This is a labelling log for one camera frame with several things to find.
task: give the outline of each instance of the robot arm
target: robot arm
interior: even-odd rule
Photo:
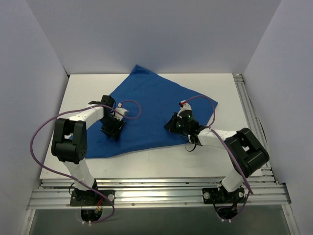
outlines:
[[[194,120],[191,106],[184,100],[179,103],[180,111],[174,113],[171,120],[164,126],[171,133],[188,137],[190,143],[195,145],[209,145],[225,148],[226,144],[246,178],[261,168],[268,160],[269,155],[248,128],[240,131],[215,130],[215,133],[206,126],[201,126]],[[244,179],[232,161],[234,168],[219,184],[219,201],[224,203],[239,192]]]
[[[100,102],[92,101],[87,107],[94,105],[107,105],[113,107],[115,100],[104,95]],[[116,110],[126,114],[127,110],[118,105]],[[118,140],[125,121],[118,113],[111,113],[109,108],[95,107],[82,111],[69,118],[59,118],[55,122],[51,152],[59,161],[68,168],[70,174],[85,183],[87,186],[97,189],[97,182],[89,172],[85,156],[87,153],[87,129],[96,121],[102,122],[101,131],[108,137]],[[75,182],[77,200],[96,201],[97,194]]]

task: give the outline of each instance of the aluminum frame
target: aluminum frame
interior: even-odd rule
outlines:
[[[238,94],[249,128],[267,150],[267,142],[261,123],[248,98],[242,76],[234,76]],[[299,235],[290,207],[290,198],[285,185],[279,185],[273,175],[270,163],[262,168],[262,176],[249,177],[254,191],[249,197],[249,205],[282,205],[291,235]],[[204,204],[202,188],[214,188],[222,177],[173,178],[173,179],[97,179],[100,189],[114,189],[116,208],[166,208],[166,207],[211,207]],[[35,210],[78,209],[69,206],[68,188],[70,179],[42,180],[40,189],[34,189],[27,207],[21,235],[29,234]]]

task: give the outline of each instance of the white wall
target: white wall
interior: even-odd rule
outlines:
[[[68,73],[243,73],[280,0],[27,0]]]
[[[29,154],[38,125],[57,113],[67,76],[24,0],[0,7],[0,234],[19,234],[39,167]],[[35,140],[44,159],[51,127]]]
[[[313,231],[312,10],[312,0],[282,0],[244,73],[301,235]]]

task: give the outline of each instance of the blue cloth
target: blue cloth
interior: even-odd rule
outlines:
[[[132,99],[142,108],[138,119],[123,119],[124,125],[118,141],[108,138],[100,131],[98,121],[87,130],[88,152],[86,158],[107,158],[136,150],[183,144],[185,141],[177,134],[165,130],[164,125],[174,112],[179,111],[178,103],[198,92],[184,88],[154,72],[136,65],[132,73],[119,85],[111,96],[116,103]],[[189,101],[195,120],[206,125],[213,110],[210,102],[204,98]],[[124,103],[129,110],[128,116],[136,116],[138,107],[134,103]]]

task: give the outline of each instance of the white tabletop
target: white tabletop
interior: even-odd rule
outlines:
[[[232,74],[160,75],[181,86],[205,94],[219,103],[213,129],[230,131],[247,127]],[[101,100],[102,95],[113,92],[127,76],[128,74],[71,75],[60,112],[81,109],[92,100]],[[62,162],[51,154],[51,142],[45,165],[69,174]],[[229,156],[223,149],[201,146],[193,152],[187,152],[183,145],[141,150],[111,158],[87,159],[87,165],[94,178],[112,179],[223,177],[232,169]],[[262,173],[257,170],[253,175],[261,176]],[[40,179],[58,178],[64,177],[45,169],[40,175]]]

